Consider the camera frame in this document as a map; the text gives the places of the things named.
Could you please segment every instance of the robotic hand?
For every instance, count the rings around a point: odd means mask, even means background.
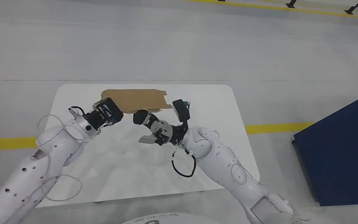
[[[240,202],[250,223],[302,223],[291,203],[256,181],[214,132],[203,127],[188,128],[189,102],[176,100],[173,107],[181,125],[170,125],[146,110],[134,114],[133,122],[144,124],[152,132],[150,136],[141,137],[139,142],[160,146],[171,143],[192,155],[195,165],[197,161],[211,180],[230,191]]]
[[[83,114],[79,115],[72,108],[69,108],[69,112],[74,119],[65,124],[61,122],[61,125],[42,133],[36,140],[39,150],[33,156],[25,158],[1,188],[1,224],[21,222],[44,198],[48,198],[46,195],[59,177],[69,176],[62,175],[63,167],[82,154],[87,142],[97,136],[101,128],[111,126],[123,117],[123,113],[110,98],[95,103],[93,111],[87,114],[81,109]],[[68,127],[74,128],[83,138],[71,135]]]

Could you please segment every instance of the black cable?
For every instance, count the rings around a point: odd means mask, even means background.
[[[82,115],[84,115],[84,110],[80,108],[79,106],[70,106],[70,108],[79,109],[82,112]]]
[[[182,174],[181,172],[179,172],[176,168],[175,168],[175,165],[174,165],[174,154],[175,154],[175,151],[173,152],[172,154],[172,166],[173,166],[173,169],[175,170],[175,172],[185,178],[191,178],[193,175],[194,175],[194,172],[195,172],[195,169],[196,169],[196,158],[195,156],[191,156],[192,159],[194,160],[194,167],[192,168],[192,172],[190,175],[185,175],[185,174]]]

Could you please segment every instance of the white table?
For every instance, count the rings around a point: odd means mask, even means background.
[[[166,101],[183,99],[191,102],[189,126],[200,125],[220,133],[220,140],[238,156],[243,166],[257,179],[258,168],[236,104],[233,91],[226,85],[92,85],[67,84],[61,86],[51,109],[66,122],[72,116],[70,106],[81,106],[86,112],[100,100],[101,92],[109,88],[154,88],[167,91]],[[172,109],[156,113],[157,117],[171,124],[179,124]],[[38,207],[98,202],[103,200],[146,197],[153,195],[194,192],[222,188],[197,168],[192,178],[183,178],[172,168],[171,144],[141,144],[138,139],[150,134],[145,126],[135,125],[133,115],[125,114],[122,121],[104,128],[93,139],[74,163],[64,168],[64,174],[73,175],[83,182],[82,191],[65,202],[45,199]],[[46,129],[57,125],[50,117]],[[177,168],[185,174],[192,169],[192,158],[177,150]],[[78,191],[79,184],[61,177],[50,192],[51,198],[68,198]]]

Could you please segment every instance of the wire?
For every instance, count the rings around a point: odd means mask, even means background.
[[[51,165],[51,157],[50,157],[50,154],[48,154],[46,151],[44,151],[44,150],[42,150],[42,151],[45,152],[45,154],[47,155],[47,158],[48,158],[48,165],[47,165],[47,169],[46,169],[46,173],[45,173],[45,176],[47,176],[47,173],[49,172],[49,168],[50,168],[50,165]],[[81,186],[79,187],[78,192],[75,193],[75,195],[73,195],[73,196],[71,196],[71,197],[69,197],[69,198],[65,198],[65,199],[52,199],[52,198],[48,197],[48,196],[45,194],[44,185],[45,185],[48,181],[53,180],[53,179],[55,179],[55,178],[60,178],[61,176],[67,176],[67,177],[69,177],[69,178],[72,178],[72,179],[74,179],[74,180],[77,180],[77,181],[81,184]],[[47,200],[50,200],[50,201],[53,201],[53,202],[64,202],[64,201],[66,201],[66,200],[70,200],[70,199],[76,197],[76,196],[81,192],[82,186],[83,186],[83,183],[82,183],[82,181],[80,181],[78,178],[75,178],[74,176],[71,176],[71,175],[68,175],[68,174],[60,174],[60,175],[58,175],[58,176],[53,176],[52,178],[48,178],[48,179],[46,179],[46,180],[43,180],[42,183],[41,183],[41,190],[42,190],[43,195],[45,195],[45,198],[46,198]]]
[[[174,165],[174,155],[175,155],[175,153],[176,153],[176,151],[177,151],[177,147],[175,148],[175,150],[174,150],[174,152],[173,152],[173,154],[172,154],[172,166],[173,166],[173,169],[175,170],[175,172],[177,173],[177,174],[179,174],[180,176],[183,176],[184,178],[191,178],[193,175],[194,175],[194,173],[195,173],[195,169],[196,169],[196,158],[195,158],[195,156],[191,156],[191,158],[194,160],[194,166],[193,166],[193,168],[192,168],[192,172],[191,172],[191,174],[190,175],[185,175],[185,174],[182,174],[181,172],[179,172],[177,169],[176,169],[176,167],[175,167],[175,165]]]
[[[70,108],[79,109],[82,112],[82,115],[85,115],[84,110],[79,106],[70,106]]]
[[[81,111],[83,111],[82,108],[80,108],[80,107],[72,106],[72,108],[79,108]],[[47,117],[47,116],[53,116],[53,117],[55,117],[56,119],[58,119],[59,122],[60,122],[61,125],[62,125],[62,129],[61,129],[54,137],[50,138],[50,140],[46,141],[46,142],[43,143],[43,144],[37,145],[37,147],[43,146],[44,144],[46,144],[46,143],[50,142],[51,140],[53,140],[53,139],[54,139],[56,136],[58,136],[62,131],[65,131],[66,134],[68,134],[70,137],[72,137],[73,139],[75,139],[75,140],[77,140],[77,141],[80,141],[78,148],[75,150],[75,152],[76,152],[76,151],[81,147],[81,144],[82,144],[83,142],[86,142],[86,141],[89,141],[89,140],[93,139],[95,136],[99,135],[99,133],[100,133],[100,130],[98,130],[97,134],[94,135],[94,136],[92,136],[91,138],[87,138],[87,139],[79,139],[79,138],[76,138],[76,137],[74,137],[73,135],[71,135],[71,134],[68,132],[67,128],[66,128],[66,127],[71,126],[71,125],[65,125],[60,118],[58,118],[56,115],[53,115],[53,114],[48,114],[48,115],[43,116],[43,117],[39,120],[39,122],[38,122],[38,124],[37,124],[37,126],[36,126],[36,129],[38,129],[40,122],[41,122],[45,117]],[[45,172],[45,176],[47,176],[48,171],[49,171],[49,169],[50,169],[50,165],[51,165],[51,157],[50,157],[50,154],[49,154],[47,151],[44,151],[44,150],[41,150],[41,151],[43,151],[43,152],[46,154],[47,158],[48,158],[48,165],[47,165],[46,172]],[[53,198],[48,197],[48,196],[45,194],[44,185],[45,185],[48,181],[53,180],[54,178],[59,178],[59,177],[61,177],[61,176],[67,176],[67,177],[69,177],[69,178],[72,178],[72,179],[74,179],[74,180],[77,180],[77,181],[81,184],[81,186],[80,186],[80,188],[79,188],[79,191],[78,191],[77,193],[75,193],[75,195],[73,195],[73,196],[71,196],[71,197],[69,197],[69,198],[65,198],[65,199],[53,199]],[[41,183],[41,186],[38,187],[34,192],[32,192],[30,196],[32,196],[39,188],[41,188],[41,190],[42,190],[42,192],[43,192],[43,195],[45,195],[45,198],[46,198],[47,200],[50,200],[50,201],[53,201],[53,202],[63,202],[63,201],[70,200],[70,199],[76,197],[76,196],[81,192],[82,186],[83,186],[83,183],[82,183],[81,180],[79,180],[78,178],[75,178],[74,176],[71,176],[71,175],[68,175],[68,174],[60,174],[60,175],[57,175],[57,176],[53,176],[53,177],[51,177],[51,178],[48,178],[48,179],[46,179],[46,180],[43,180],[42,183]]]

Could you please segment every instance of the white cable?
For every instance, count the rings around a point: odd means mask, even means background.
[[[43,151],[43,152],[45,152],[45,154],[47,155],[47,158],[48,158],[48,165],[47,165],[47,169],[46,169],[46,173],[45,173],[45,176],[47,176],[47,173],[48,173],[48,171],[49,171],[49,167],[50,167],[50,164],[51,164],[51,157],[50,157],[50,154],[48,154],[46,151]],[[77,180],[77,181],[81,184],[81,186],[79,187],[79,191],[78,191],[77,193],[75,193],[75,195],[73,195],[73,196],[71,196],[71,197],[69,197],[69,198],[65,198],[65,199],[52,199],[52,198],[48,197],[48,196],[45,194],[44,185],[45,185],[48,181],[53,180],[54,178],[60,178],[61,176],[67,176],[67,177],[69,177],[69,178],[72,178],[72,179],[74,179],[74,180]],[[64,201],[66,201],[66,200],[70,200],[70,199],[76,197],[76,196],[81,192],[82,186],[83,186],[83,183],[82,183],[82,181],[80,181],[78,178],[75,178],[74,176],[71,176],[71,175],[68,175],[68,174],[61,174],[61,175],[53,176],[52,178],[43,180],[42,183],[41,183],[41,190],[42,190],[43,195],[45,195],[45,198],[46,198],[47,200],[50,200],[50,201],[53,201],[53,202],[64,202]]]
[[[71,126],[71,125],[65,125],[60,118],[58,118],[56,115],[53,115],[53,114],[48,114],[48,115],[43,116],[43,117],[39,120],[39,122],[38,122],[38,124],[37,124],[37,126],[36,126],[36,129],[38,129],[40,122],[41,122],[45,117],[47,117],[47,116],[53,116],[53,117],[55,117],[56,119],[58,119],[59,122],[60,122],[61,125],[62,125],[62,129],[61,129],[61,130],[59,131],[59,133],[57,133],[54,137],[52,137],[52,138],[51,138],[50,140],[48,140],[47,142],[45,142],[45,143],[39,145],[38,147],[41,147],[41,146],[43,146],[44,144],[50,142],[52,139],[54,139],[56,136],[58,136],[63,130],[66,132],[66,134],[68,134],[68,135],[69,135],[70,137],[72,137],[73,139],[75,139],[75,140],[77,140],[77,141],[80,141],[78,148],[81,147],[81,144],[82,144],[83,142],[87,142],[87,141],[89,141],[89,140],[92,140],[95,136],[99,135],[99,133],[100,133],[100,130],[98,130],[97,134],[94,135],[94,136],[92,136],[91,138],[87,138],[87,139],[79,139],[79,138],[76,138],[76,137],[74,137],[73,135],[71,135],[71,134],[68,132],[67,128],[66,128],[66,127],[72,127],[72,126]],[[45,176],[47,176],[48,171],[49,171],[49,168],[50,168],[50,165],[51,165],[51,157],[50,157],[50,154],[49,154],[48,152],[46,152],[46,151],[44,151],[44,150],[41,150],[41,151],[43,151],[43,152],[46,154],[47,158],[48,158],[48,165],[47,165],[46,172],[45,172]],[[69,177],[69,178],[72,178],[72,179],[74,179],[74,180],[77,180],[77,181],[81,184],[81,186],[80,186],[80,188],[79,188],[79,191],[78,191],[77,193],[75,193],[75,195],[73,195],[73,196],[71,196],[71,197],[69,197],[69,198],[65,198],[65,199],[52,199],[52,198],[48,197],[48,196],[45,194],[44,184],[46,184],[46,183],[47,183],[48,181],[50,181],[50,180],[53,180],[54,178],[60,178],[61,176],[67,176],[67,177]],[[53,176],[53,177],[51,177],[51,178],[48,178],[48,179],[46,179],[46,180],[43,180],[42,183],[41,183],[41,190],[42,190],[43,195],[45,195],[45,198],[46,198],[47,200],[50,200],[50,201],[53,201],[53,202],[63,202],[63,201],[70,200],[70,199],[76,197],[76,196],[81,192],[82,186],[83,186],[83,183],[82,183],[81,180],[79,180],[78,178],[75,178],[74,176],[71,176],[71,175],[68,175],[68,174],[61,174],[61,175]]]
[[[232,167],[231,167],[231,172],[230,172],[231,177],[235,180],[236,183],[238,183],[239,185],[245,184],[246,181],[247,181],[247,174],[248,174],[248,175],[253,179],[253,181],[255,181],[257,184],[266,186],[266,187],[268,187],[268,188],[271,189],[271,192],[272,192],[272,193],[279,195],[277,192],[275,192],[275,191],[272,189],[272,187],[270,187],[270,186],[268,186],[268,185],[266,185],[266,184],[262,184],[262,183],[260,183],[259,181],[257,181],[257,180],[250,174],[250,172],[249,172],[244,166],[241,165],[239,159],[236,157],[236,155],[235,155],[235,153],[232,151],[232,149],[231,149],[230,147],[227,147],[227,148],[231,151],[231,153],[233,154],[233,156],[235,157],[235,159],[236,159],[237,162],[238,162],[238,163],[232,165]],[[245,173],[245,180],[244,180],[243,183],[239,183],[239,182],[234,178],[234,175],[233,175],[233,167],[234,167],[234,165],[238,165],[238,166],[240,166],[240,167],[243,169],[243,171],[244,171],[244,173]],[[289,203],[289,206],[292,208],[292,211],[293,211],[292,216],[293,216],[293,218],[295,218],[296,220],[301,220],[301,221],[309,221],[309,220],[310,220],[310,218],[306,218],[306,219],[301,218],[301,217],[300,217],[300,214],[299,214],[298,211],[293,207],[292,203],[291,203],[289,200],[287,200],[287,201],[288,201],[288,203]]]

